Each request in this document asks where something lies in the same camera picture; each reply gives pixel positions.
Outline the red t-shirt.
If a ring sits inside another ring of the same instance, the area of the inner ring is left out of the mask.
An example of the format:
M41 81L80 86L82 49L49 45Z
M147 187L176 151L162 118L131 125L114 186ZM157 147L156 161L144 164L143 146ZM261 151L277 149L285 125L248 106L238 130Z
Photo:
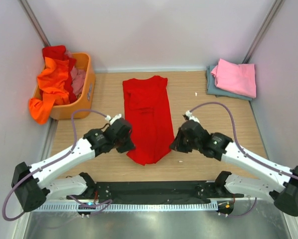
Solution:
M127 156L140 165L155 164L170 153L174 133L167 85L161 76L123 81L125 118L136 147Z

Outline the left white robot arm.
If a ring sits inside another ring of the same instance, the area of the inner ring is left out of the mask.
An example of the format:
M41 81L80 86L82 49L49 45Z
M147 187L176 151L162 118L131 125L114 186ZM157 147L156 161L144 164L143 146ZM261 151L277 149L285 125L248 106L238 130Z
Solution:
M47 200L68 196L92 198L96 183L88 173L65 179L58 179L58 176L112 149L118 153L134 149L131 132L132 126L127 120L112 119L102 128L89 130L72 146L44 161L30 166L25 162L17 165L11 185L23 211L31 212Z

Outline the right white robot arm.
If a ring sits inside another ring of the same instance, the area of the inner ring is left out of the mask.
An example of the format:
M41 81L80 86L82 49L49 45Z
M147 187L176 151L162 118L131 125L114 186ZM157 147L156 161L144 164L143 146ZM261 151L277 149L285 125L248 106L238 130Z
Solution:
M272 202L283 213L298 217L298 166L291 169L271 162L222 133L209 133L194 120L187 120L178 129L170 149L183 153L197 150L205 157L233 164L255 176L252 179L221 172L214 184L219 197L231 193L260 198Z

